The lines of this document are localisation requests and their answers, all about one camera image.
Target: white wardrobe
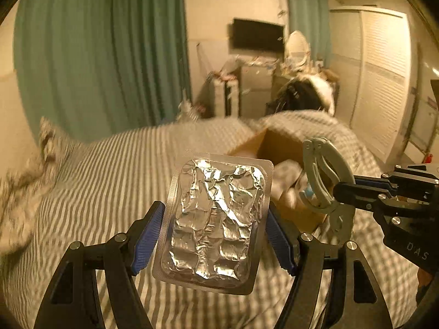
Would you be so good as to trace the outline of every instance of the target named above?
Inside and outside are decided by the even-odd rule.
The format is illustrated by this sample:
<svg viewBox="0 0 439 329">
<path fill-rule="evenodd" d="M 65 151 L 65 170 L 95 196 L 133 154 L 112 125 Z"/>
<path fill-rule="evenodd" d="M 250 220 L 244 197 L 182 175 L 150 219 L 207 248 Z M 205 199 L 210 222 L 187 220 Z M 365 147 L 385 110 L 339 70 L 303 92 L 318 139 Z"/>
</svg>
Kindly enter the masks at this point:
<svg viewBox="0 0 439 329">
<path fill-rule="evenodd" d="M 407 15 L 366 6 L 330 11 L 331 69 L 340 76 L 335 117 L 386 162 L 402 127 L 410 88 Z"/>
</svg>

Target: pillow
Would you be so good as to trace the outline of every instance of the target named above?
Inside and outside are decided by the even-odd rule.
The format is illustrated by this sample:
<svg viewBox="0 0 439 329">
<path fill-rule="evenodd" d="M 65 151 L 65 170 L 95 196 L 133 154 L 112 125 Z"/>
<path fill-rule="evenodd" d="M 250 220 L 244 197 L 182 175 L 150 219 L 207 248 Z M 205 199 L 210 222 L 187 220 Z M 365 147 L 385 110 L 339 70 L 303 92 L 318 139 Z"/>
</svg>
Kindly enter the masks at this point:
<svg viewBox="0 0 439 329">
<path fill-rule="evenodd" d="M 47 119 L 40 122 L 40 155 L 27 161 L 22 172 L 0 179 L 0 255 L 23 248 L 31 239 L 43 195 L 49 192 L 72 146 L 65 132 Z"/>
</svg>

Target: green curtain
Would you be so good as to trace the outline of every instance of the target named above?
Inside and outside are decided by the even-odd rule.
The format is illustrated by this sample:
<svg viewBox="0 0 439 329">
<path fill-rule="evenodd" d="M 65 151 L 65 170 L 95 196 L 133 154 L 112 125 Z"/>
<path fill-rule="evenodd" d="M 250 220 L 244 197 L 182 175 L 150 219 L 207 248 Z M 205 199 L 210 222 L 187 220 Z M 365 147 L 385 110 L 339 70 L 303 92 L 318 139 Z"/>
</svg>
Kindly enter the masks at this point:
<svg viewBox="0 0 439 329">
<path fill-rule="evenodd" d="M 321 56 L 325 65 L 331 55 L 328 0 L 288 0 L 289 28 L 299 30 L 311 46 L 311 60 Z"/>
<path fill-rule="evenodd" d="M 20 0 L 14 64 L 34 135 L 94 141 L 171 122 L 190 96 L 184 0 Z"/>
</svg>

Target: blue gripper pad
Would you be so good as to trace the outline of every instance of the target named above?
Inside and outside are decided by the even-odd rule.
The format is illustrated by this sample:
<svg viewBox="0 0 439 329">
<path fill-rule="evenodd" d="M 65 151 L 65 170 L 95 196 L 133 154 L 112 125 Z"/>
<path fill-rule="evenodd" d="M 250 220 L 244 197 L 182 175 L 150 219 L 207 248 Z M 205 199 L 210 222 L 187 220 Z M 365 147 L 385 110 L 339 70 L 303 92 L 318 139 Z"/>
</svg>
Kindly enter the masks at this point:
<svg viewBox="0 0 439 329">
<path fill-rule="evenodd" d="M 267 233 L 268 241 L 276 254 L 279 265 L 284 270 L 287 270 L 290 276 L 294 276 L 296 274 L 296 266 L 294 265 L 290 242 L 280 228 L 270 209 L 268 209 L 265 231 Z"/>
<path fill-rule="evenodd" d="M 397 196 L 397 189 L 395 189 L 388 182 L 383 181 L 380 178 L 377 178 L 376 181 L 370 179 L 363 179 L 362 177 L 359 176 L 354 176 L 354 178 L 355 178 L 355 184 L 385 189 L 388 190 L 392 196 Z"/>
<path fill-rule="evenodd" d="M 146 267 L 154 251 L 155 244 L 159 239 L 164 211 L 164 206 L 160 206 L 155 211 L 134 247 L 134 261 L 131 270 L 135 276 Z"/>
</svg>

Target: television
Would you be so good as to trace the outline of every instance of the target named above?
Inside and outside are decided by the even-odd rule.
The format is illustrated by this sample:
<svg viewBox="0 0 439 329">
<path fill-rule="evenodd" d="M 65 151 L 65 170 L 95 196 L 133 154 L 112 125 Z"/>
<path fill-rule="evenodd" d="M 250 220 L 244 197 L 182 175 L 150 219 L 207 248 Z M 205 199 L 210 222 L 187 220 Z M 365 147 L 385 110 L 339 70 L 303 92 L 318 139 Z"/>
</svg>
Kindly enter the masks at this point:
<svg viewBox="0 0 439 329">
<path fill-rule="evenodd" d="M 284 26 L 250 19 L 233 19 L 232 47 L 267 52 L 284 52 Z"/>
</svg>

